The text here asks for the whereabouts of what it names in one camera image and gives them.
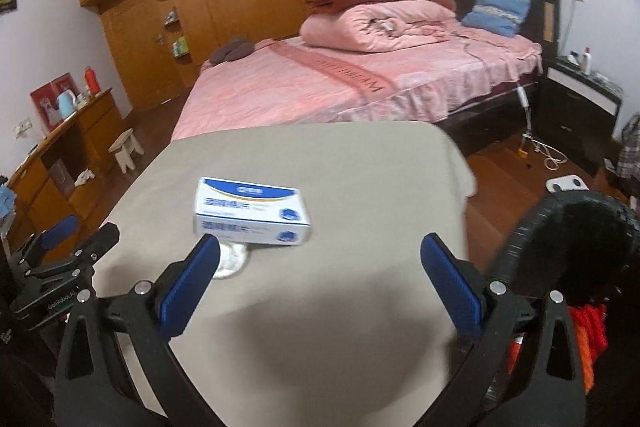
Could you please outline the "white tissue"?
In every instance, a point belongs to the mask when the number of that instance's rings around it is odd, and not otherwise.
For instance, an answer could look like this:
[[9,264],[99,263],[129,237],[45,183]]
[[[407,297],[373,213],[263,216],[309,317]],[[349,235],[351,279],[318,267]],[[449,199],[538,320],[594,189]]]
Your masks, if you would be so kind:
[[250,250],[244,244],[220,242],[220,259],[217,270],[214,273],[215,280],[224,280],[239,274],[248,259]]

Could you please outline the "white blue alcohol pad box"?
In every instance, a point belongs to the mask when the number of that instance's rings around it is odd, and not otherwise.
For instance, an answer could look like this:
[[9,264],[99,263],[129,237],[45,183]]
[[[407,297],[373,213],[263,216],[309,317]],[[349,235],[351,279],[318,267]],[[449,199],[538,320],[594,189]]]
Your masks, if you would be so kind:
[[311,222],[296,188],[202,176],[194,197],[194,232],[231,243],[295,246],[306,242]]

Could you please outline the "orange bubble wrap strip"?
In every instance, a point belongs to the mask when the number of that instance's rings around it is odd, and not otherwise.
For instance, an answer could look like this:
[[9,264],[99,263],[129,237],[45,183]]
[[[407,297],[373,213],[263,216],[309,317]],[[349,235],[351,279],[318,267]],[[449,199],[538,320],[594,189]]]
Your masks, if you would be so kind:
[[[582,387],[585,395],[594,387],[594,365],[597,359],[608,347],[608,338],[605,332],[606,306],[585,305],[580,307],[568,307],[572,319],[574,338],[582,368]],[[527,319],[521,319],[516,325],[515,333],[506,349],[506,373],[511,376],[516,362],[520,357],[520,351],[526,332]],[[548,362],[551,366],[547,369],[550,375],[566,377],[572,372],[570,355],[567,353],[566,332],[563,327],[555,335],[552,341],[552,349]]]

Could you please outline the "black trash bin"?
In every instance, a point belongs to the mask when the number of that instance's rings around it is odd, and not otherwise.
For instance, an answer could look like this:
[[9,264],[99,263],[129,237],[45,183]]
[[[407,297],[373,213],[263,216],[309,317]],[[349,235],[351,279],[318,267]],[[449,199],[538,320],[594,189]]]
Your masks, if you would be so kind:
[[606,347],[593,362],[589,426],[639,422],[639,218],[596,191],[549,194],[518,221],[487,275],[518,294],[552,289],[601,309]]

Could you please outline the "light blue kettle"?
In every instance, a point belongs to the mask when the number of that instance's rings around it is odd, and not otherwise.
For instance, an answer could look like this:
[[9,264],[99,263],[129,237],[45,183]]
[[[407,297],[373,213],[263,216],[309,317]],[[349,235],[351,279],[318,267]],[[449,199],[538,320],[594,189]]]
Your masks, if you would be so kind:
[[72,90],[65,89],[62,91],[58,95],[56,101],[58,101],[58,111],[60,112],[63,120],[70,118],[70,116],[73,116],[76,113],[77,98]]

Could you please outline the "red picture on desk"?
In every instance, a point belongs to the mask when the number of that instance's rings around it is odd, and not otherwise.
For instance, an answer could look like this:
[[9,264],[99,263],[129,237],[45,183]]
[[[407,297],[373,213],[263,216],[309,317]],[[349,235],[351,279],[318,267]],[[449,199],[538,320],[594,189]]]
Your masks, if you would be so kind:
[[64,121],[58,111],[58,95],[65,89],[72,90],[76,98],[79,90],[72,75],[68,72],[29,93],[32,105],[38,114],[43,131],[50,133]]

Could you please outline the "red thermos bottle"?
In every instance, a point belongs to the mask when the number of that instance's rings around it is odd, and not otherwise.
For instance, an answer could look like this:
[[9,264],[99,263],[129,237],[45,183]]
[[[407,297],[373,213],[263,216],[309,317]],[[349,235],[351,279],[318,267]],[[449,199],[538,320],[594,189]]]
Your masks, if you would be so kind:
[[99,81],[96,79],[96,72],[90,66],[85,68],[84,78],[87,89],[93,96],[97,96],[102,92]]

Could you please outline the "white bathroom scale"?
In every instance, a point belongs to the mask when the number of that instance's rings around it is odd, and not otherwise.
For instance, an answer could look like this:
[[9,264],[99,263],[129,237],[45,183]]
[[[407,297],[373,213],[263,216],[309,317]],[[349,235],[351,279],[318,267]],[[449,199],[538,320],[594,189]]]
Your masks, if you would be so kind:
[[544,186],[550,194],[589,190],[586,182],[580,176],[577,176],[577,174],[568,174],[567,176],[557,176],[556,178],[548,179]]

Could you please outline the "plaid covered chair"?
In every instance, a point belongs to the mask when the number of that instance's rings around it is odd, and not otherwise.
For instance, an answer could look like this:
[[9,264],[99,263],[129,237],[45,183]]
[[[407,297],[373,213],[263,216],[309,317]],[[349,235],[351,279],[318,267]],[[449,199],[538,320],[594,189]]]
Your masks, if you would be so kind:
[[640,113],[634,113],[620,136],[620,155],[617,158],[616,173],[620,179],[640,179]]

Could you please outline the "black nightstand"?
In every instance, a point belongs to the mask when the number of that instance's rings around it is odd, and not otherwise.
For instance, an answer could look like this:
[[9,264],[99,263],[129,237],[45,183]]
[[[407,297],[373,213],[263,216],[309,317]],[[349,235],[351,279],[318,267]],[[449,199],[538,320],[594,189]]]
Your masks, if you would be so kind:
[[588,76],[558,57],[540,82],[534,135],[595,176],[603,166],[622,102],[617,84]]

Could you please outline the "pink sheeted bed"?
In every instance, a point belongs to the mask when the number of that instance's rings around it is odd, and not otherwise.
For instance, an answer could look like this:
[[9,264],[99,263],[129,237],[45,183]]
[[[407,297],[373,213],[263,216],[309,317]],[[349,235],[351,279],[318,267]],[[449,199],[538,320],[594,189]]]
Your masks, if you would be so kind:
[[460,142],[485,141],[518,123],[558,52],[560,1],[530,0],[513,38],[462,25],[476,0],[454,0],[447,41],[384,53],[307,46],[297,36],[253,43],[217,66],[209,58],[172,132],[175,139],[277,124],[422,121]]

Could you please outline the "dark slippers on bed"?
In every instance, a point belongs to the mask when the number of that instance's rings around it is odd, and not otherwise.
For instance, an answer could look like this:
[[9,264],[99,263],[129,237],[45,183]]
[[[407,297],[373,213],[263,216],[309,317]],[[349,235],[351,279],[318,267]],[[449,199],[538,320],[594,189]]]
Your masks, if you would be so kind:
[[233,38],[224,46],[216,49],[209,57],[209,64],[217,66],[223,62],[234,62],[247,57],[255,51],[253,43],[244,38]]

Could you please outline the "white lotion bottle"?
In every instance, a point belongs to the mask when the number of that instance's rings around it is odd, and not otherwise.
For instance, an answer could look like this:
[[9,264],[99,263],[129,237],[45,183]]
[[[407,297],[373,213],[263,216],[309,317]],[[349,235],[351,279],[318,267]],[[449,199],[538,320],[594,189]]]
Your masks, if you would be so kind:
[[580,70],[586,76],[591,75],[591,62],[592,62],[592,56],[590,52],[590,47],[586,46],[584,49],[584,53],[580,58]]

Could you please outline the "folded pink quilt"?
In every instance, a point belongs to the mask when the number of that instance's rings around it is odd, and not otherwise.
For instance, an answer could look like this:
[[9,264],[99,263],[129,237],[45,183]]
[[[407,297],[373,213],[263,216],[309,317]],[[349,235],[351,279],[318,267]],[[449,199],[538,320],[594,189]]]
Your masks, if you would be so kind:
[[456,14],[436,2],[402,0],[309,15],[299,35],[316,48],[384,53],[447,41],[456,25]]

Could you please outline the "blue pillow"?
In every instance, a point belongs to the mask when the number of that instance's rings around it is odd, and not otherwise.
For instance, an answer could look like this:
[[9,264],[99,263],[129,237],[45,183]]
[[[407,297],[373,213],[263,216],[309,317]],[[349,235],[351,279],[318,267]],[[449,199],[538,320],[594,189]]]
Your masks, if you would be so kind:
[[530,0],[476,0],[462,25],[513,38],[528,17]]

